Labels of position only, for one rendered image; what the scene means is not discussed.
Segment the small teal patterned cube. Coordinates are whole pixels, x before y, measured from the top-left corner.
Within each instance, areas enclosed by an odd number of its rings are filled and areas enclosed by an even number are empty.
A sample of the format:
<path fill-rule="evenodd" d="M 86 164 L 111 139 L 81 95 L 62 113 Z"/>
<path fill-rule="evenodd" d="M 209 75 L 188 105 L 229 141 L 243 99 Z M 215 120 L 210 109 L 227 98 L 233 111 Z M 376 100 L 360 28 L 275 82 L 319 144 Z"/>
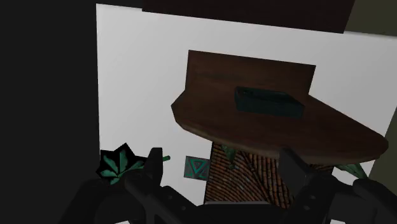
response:
<path fill-rule="evenodd" d="M 205 158 L 186 156 L 184 177 L 207 181 L 211 161 Z"/>

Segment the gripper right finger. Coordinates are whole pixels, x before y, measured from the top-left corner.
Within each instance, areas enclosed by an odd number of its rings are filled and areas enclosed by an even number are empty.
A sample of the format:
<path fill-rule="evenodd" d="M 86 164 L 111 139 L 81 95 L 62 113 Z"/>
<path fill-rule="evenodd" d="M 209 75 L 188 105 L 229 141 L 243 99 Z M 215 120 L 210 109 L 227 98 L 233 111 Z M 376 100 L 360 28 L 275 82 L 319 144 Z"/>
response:
<path fill-rule="evenodd" d="M 278 171 L 295 198 L 279 224 L 397 224 L 397 195 L 377 181 L 347 185 L 312 169 L 290 148 L 280 150 Z"/>

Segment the green plant in woven pot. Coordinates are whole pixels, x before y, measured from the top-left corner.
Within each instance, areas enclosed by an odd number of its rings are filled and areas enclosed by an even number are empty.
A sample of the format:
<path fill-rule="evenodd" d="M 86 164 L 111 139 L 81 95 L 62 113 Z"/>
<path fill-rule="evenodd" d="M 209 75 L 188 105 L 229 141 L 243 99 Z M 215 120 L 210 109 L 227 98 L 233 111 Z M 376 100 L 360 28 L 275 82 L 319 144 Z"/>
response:
<path fill-rule="evenodd" d="M 287 209 L 294 201 L 278 173 L 279 161 L 212 143 L 204 202 L 268 202 Z M 115 185 L 127 171 L 141 170 L 146 158 L 128 144 L 114 151 L 101 150 L 97 175 Z"/>

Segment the dark teal box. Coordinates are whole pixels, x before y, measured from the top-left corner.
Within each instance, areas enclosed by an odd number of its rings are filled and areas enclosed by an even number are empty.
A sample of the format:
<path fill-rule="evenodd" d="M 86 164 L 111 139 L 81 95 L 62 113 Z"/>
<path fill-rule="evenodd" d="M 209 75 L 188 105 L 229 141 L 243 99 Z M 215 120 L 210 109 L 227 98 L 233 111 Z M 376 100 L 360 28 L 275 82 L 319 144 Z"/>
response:
<path fill-rule="evenodd" d="M 285 92 L 236 87 L 234 91 L 236 109 L 264 115 L 301 118 L 305 106 Z"/>

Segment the brown wooden half-round table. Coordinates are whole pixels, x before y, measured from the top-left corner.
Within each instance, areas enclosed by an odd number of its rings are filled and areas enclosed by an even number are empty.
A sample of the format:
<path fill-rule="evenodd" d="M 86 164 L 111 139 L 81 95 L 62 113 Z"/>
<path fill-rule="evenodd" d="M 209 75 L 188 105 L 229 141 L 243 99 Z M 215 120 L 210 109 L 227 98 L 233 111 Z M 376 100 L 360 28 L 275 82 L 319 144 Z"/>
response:
<path fill-rule="evenodd" d="M 309 164 L 356 164 L 388 149 L 384 136 L 309 94 L 315 66 L 191 50 L 185 90 L 172 103 L 175 121 L 200 137 L 276 158 L 293 149 Z M 289 94 L 305 109 L 299 119 L 239 111 L 236 87 Z"/>

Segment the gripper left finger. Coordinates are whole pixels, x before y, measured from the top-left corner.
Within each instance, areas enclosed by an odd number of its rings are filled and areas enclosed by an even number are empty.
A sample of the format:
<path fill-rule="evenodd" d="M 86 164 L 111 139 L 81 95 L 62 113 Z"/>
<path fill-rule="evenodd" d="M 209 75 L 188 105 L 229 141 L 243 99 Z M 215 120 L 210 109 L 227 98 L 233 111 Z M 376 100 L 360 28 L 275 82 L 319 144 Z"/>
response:
<path fill-rule="evenodd" d="M 197 224 L 197 206 L 170 186 L 161 186 L 163 153 L 152 148 L 143 169 L 125 171 L 115 184 L 85 181 L 59 224 Z"/>

